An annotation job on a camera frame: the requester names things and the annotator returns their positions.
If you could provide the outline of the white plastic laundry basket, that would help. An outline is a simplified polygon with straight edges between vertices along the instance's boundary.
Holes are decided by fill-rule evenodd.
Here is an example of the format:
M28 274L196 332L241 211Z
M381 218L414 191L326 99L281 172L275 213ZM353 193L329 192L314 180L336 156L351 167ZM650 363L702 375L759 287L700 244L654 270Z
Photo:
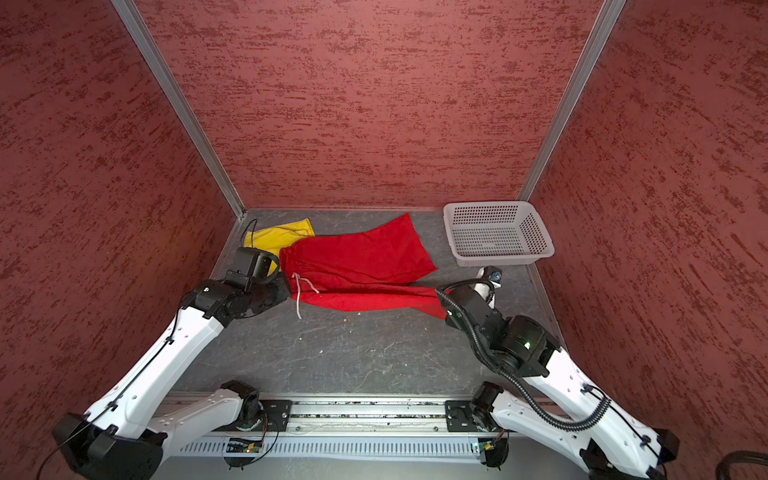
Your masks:
M461 267L531 265L555 254L549 232L528 202L449 203L443 220Z

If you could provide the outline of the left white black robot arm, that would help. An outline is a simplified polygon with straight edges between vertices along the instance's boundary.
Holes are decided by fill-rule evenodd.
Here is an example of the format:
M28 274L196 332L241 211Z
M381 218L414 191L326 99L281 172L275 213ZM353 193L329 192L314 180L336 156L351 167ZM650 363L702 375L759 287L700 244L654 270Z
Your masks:
M52 435L69 468L86 479L149 479L169 456L220 428L265 437L270 419L256 388L237 380L170 413L161 403L204 348L237 320L286 301L279 271L242 282L206 280L186 293L169 326L129 372Z

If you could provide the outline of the red shorts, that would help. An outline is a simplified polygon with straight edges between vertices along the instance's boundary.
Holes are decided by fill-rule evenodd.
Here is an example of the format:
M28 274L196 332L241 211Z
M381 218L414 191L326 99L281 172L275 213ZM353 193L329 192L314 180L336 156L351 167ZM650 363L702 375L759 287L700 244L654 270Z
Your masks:
M411 216L367 232L315 236L280 250L292 297L341 312L411 308L441 318L432 287L416 283L437 271Z

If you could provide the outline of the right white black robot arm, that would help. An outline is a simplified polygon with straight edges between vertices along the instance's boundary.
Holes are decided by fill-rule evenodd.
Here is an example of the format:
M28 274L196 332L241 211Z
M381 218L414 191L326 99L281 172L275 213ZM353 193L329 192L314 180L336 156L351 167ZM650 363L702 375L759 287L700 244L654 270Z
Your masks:
M448 325L464 333L475 357L505 386L484 382L469 403L491 452L518 433L568 458L592 479L665 479L677 437L632 417L588 378L536 320L504 317L484 278L437 289Z

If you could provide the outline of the yellow shorts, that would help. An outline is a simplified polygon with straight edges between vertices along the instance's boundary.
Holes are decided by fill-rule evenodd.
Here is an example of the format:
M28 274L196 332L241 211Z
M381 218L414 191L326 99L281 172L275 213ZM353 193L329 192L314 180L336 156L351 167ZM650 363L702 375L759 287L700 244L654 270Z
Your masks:
M267 251L275 256L280 250L287 248L299 240L315 236L314 228L309 219L254 230L256 221L253 221L246 229L243 246Z

